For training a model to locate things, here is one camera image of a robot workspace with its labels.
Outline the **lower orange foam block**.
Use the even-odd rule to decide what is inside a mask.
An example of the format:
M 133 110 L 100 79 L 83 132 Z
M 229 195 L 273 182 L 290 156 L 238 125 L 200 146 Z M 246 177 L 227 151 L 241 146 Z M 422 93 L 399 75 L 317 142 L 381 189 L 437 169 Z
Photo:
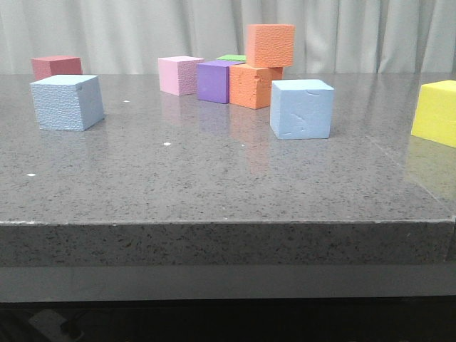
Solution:
M 271 82 L 281 80 L 283 68 L 254 68 L 243 63 L 229 67 L 229 102 L 258 109 L 270 106 Z

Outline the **pink foam block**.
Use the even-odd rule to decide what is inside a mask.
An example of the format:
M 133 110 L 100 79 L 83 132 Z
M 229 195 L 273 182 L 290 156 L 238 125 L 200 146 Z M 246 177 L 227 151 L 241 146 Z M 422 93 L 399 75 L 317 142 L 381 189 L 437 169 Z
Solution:
M 158 58 L 160 90 L 178 96 L 196 93 L 197 64 L 203 62 L 191 56 Z

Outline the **textured light blue foam block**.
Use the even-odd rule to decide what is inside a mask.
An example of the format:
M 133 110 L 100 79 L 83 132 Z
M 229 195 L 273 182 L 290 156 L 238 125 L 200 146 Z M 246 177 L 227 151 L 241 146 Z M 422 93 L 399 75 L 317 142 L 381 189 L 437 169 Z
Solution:
M 41 129 L 84 131 L 104 118 L 95 75 L 55 75 L 30 86 Z

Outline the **yellow foam block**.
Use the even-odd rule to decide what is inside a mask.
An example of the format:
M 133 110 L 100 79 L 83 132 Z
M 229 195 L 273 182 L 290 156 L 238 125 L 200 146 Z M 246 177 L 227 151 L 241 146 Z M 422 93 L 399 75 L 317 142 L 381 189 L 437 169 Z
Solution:
M 421 86 L 411 135 L 455 147 L 455 84 L 446 80 Z

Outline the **green foam block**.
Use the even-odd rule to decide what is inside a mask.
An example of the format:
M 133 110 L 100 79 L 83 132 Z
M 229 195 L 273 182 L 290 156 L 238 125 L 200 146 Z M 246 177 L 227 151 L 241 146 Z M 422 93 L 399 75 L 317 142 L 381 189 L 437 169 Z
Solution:
M 217 60 L 222 60 L 222 61 L 236 61 L 236 62 L 245 63 L 246 60 L 247 60 L 247 57 L 246 57 L 245 55 L 226 54 L 226 55 L 217 57 Z

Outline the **orange foam block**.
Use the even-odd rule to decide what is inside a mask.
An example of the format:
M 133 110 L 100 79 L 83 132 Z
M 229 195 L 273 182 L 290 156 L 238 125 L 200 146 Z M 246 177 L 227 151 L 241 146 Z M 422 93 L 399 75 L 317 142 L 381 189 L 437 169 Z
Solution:
M 251 24 L 247 26 L 247 64 L 252 67 L 287 67 L 294 62 L 292 24 Z
M 283 68 L 254 68 L 243 63 L 229 67 L 229 102 L 258 109 L 270 106 L 271 82 L 281 80 Z

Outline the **purple foam block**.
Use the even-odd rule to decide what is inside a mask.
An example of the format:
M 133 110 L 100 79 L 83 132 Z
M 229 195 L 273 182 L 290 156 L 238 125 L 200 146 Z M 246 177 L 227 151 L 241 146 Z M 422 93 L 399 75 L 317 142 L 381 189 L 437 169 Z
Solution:
M 216 103 L 229 102 L 229 67 L 241 61 L 215 60 L 197 64 L 197 98 Z

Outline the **red foam block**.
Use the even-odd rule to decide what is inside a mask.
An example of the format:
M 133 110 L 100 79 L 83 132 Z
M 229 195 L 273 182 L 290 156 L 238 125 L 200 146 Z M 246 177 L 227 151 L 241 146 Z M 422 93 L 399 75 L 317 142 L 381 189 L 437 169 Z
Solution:
M 31 65 L 36 81 L 54 75 L 81 75 L 81 59 L 75 56 L 47 56 L 32 58 Z

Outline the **upper orange foam block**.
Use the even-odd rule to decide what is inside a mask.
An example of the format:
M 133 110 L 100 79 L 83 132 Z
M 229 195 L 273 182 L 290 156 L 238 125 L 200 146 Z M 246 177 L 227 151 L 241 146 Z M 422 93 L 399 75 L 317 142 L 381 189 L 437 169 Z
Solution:
M 287 67 L 294 62 L 292 24 L 251 24 L 247 26 L 247 64 L 252 67 Z

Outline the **smooth light blue foam block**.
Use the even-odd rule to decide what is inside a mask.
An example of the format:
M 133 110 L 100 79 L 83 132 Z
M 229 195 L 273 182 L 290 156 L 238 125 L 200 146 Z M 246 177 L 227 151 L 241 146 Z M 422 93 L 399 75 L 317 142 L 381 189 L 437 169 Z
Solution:
M 270 126 L 280 140 L 328 138 L 334 88 L 318 79 L 273 81 Z

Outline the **grey curtain backdrop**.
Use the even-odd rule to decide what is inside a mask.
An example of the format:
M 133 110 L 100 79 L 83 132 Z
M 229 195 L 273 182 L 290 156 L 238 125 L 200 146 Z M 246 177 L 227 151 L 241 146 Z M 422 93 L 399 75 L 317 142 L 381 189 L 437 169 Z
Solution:
M 242 54 L 249 24 L 293 24 L 290 73 L 455 70 L 453 1 L 3 1 L 1 72 L 72 55 L 86 73 L 157 72 L 157 59 Z

